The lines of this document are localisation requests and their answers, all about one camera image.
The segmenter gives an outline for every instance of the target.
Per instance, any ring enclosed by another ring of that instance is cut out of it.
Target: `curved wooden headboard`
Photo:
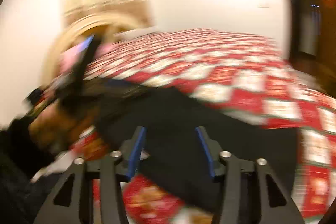
[[[52,82],[57,74],[60,54],[81,42],[78,40],[80,35],[103,32],[108,42],[116,42],[114,34],[143,27],[144,24],[135,17],[119,12],[102,12],[77,20],[62,32],[50,48],[42,69],[41,85],[47,86]]]

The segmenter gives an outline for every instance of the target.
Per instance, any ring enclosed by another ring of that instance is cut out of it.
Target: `dark garment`
[[[118,149],[132,137],[136,126],[146,127],[145,150],[151,157],[140,164],[140,172],[187,203],[214,212],[220,190],[219,184],[210,179],[195,132],[197,126],[205,126],[211,139],[241,159],[266,158],[287,190],[292,189],[296,128],[261,129],[205,107],[175,88],[152,89],[146,97],[128,104],[127,111],[114,120],[106,118],[112,104],[104,101],[105,118],[96,123],[98,132],[113,149]],[[248,193],[242,191],[245,203]]]
[[[59,178],[54,174],[30,183],[38,170],[54,160],[31,141],[30,123],[29,117],[23,117],[0,131],[0,217],[4,223],[33,223]]]

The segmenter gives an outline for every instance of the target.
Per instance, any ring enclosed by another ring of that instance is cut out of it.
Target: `pillow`
[[[127,32],[121,32],[116,34],[116,36],[121,40],[132,40],[138,37],[142,37],[143,35],[159,32],[156,26],[143,28],[143,29],[134,29]]]
[[[79,54],[88,47],[89,43],[92,40],[92,37],[93,36],[85,39],[85,41],[83,41],[82,43],[76,46],[73,46],[72,48],[68,49],[67,51],[63,52],[60,55],[58,75],[61,75],[65,72],[70,71],[72,66],[77,62],[78,58],[80,57]],[[99,45],[96,51],[96,54],[94,56],[94,60],[101,58],[105,54],[108,54],[116,47],[117,46],[115,44],[110,44],[110,43]]]

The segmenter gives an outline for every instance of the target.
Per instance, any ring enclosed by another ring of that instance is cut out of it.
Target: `metal bolt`
[[[110,156],[113,158],[119,158],[121,157],[121,152],[119,150],[114,150],[110,153]]]
[[[85,160],[83,158],[76,158],[73,163],[77,164],[77,165],[81,165],[85,162]]]
[[[222,152],[219,153],[219,154],[220,154],[220,156],[221,156],[222,158],[230,158],[231,155],[232,155],[229,151],[222,151]]]
[[[259,165],[266,165],[267,164],[267,160],[263,159],[263,158],[260,158],[260,159],[257,159],[257,163]]]

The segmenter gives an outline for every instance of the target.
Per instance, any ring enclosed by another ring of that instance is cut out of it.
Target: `red and white quilt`
[[[273,39],[193,29],[120,42],[88,66],[85,80],[175,86],[227,115],[266,128],[302,128],[293,199],[307,222],[336,196],[336,100],[309,89]]]

